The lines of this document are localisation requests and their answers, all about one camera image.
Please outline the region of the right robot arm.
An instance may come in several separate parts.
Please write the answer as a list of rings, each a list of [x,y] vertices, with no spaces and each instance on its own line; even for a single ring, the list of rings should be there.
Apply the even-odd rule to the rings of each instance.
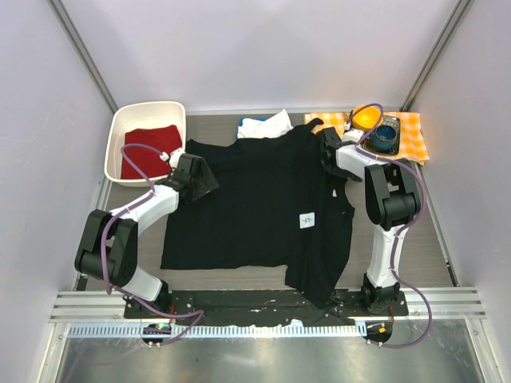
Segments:
[[[398,301],[403,285],[398,267],[404,239],[422,211],[417,174],[403,162],[341,140],[335,128],[320,131],[319,140],[327,173],[364,183],[366,214],[374,224],[374,240],[360,303],[368,314],[386,313]]]

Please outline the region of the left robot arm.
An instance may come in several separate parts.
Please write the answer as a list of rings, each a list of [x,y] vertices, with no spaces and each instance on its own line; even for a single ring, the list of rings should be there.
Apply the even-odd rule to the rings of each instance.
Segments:
[[[218,187],[204,158],[180,154],[172,173],[151,185],[143,196],[112,211],[89,213],[75,269],[141,299],[143,310],[152,318],[164,317],[170,307],[168,284],[138,265],[139,236],[160,218]]]

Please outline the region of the white plastic tub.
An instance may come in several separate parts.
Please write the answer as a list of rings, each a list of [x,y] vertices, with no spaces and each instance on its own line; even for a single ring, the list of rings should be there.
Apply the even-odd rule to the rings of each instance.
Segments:
[[[174,101],[145,102],[127,105],[113,116],[105,153],[105,176],[126,187],[148,184],[124,154],[155,183],[173,168],[159,155],[171,153],[186,144],[184,106]]]

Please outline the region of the orange checkered cloth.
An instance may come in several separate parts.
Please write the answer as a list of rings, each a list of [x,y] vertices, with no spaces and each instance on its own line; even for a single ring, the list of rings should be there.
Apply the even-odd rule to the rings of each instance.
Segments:
[[[400,120],[400,143],[399,150],[394,160],[407,159],[424,165],[428,161],[429,154],[425,141],[422,136],[421,119],[419,113],[385,112],[386,116],[397,117]],[[318,125],[313,129],[317,133],[322,128],[334,127],[341,136],[344,133],[344,123],[347,119],[347,113],[305,113],[303,115],[304,123],[319,118],[323,125]]]

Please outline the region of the black t shirt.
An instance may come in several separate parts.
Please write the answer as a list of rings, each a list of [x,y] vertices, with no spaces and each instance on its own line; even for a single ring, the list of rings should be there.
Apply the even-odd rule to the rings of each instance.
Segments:
[[[320,119],[277,138],[226,147],[190,140],[219,186],[169,215],[164,270],[287,268],[285,283],[327,306],[351,251],[354,207],[346,181],[324,171]]]

